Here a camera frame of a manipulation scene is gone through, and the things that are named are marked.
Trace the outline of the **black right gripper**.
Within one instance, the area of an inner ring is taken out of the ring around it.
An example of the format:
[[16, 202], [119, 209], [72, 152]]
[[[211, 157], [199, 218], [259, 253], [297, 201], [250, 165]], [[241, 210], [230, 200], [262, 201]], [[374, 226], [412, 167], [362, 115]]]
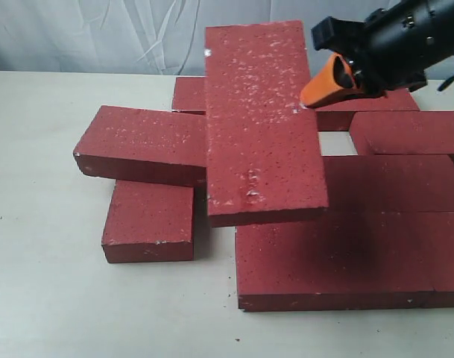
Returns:
[[426, 86], [426, 69], [454, 57], [454, 1], [400, 1], [363, 22], [328, 16], [312, 28], [312, 41], [332, 55], [301, 90], [304, 107], [413, 92]]

